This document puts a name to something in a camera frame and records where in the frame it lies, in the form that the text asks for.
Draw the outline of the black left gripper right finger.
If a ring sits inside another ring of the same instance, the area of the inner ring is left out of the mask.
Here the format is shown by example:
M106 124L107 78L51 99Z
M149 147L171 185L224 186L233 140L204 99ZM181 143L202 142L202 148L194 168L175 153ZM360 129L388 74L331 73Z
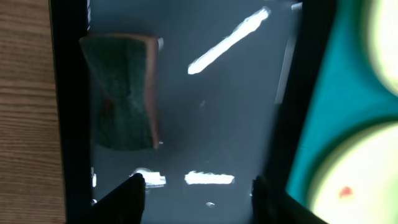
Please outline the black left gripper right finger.
M255 224L326 224L285 190L273 189L261 175L252 181L251 193Z

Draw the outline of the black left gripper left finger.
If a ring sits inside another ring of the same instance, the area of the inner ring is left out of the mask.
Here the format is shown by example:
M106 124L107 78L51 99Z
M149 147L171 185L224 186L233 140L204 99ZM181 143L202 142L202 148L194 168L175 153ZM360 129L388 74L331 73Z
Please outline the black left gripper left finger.
M94 204L83 218L86 224L141 224L145 209L146 183L140 173Z

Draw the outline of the green orange sponge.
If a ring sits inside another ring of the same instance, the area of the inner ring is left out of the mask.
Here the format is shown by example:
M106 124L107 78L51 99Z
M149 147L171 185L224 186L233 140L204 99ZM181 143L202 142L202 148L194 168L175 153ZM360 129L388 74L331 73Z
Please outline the green orange sponge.
M155 105L157 38L137 34L88 35L81 51L104 94L94 125L95 144L119 151L157 149Z

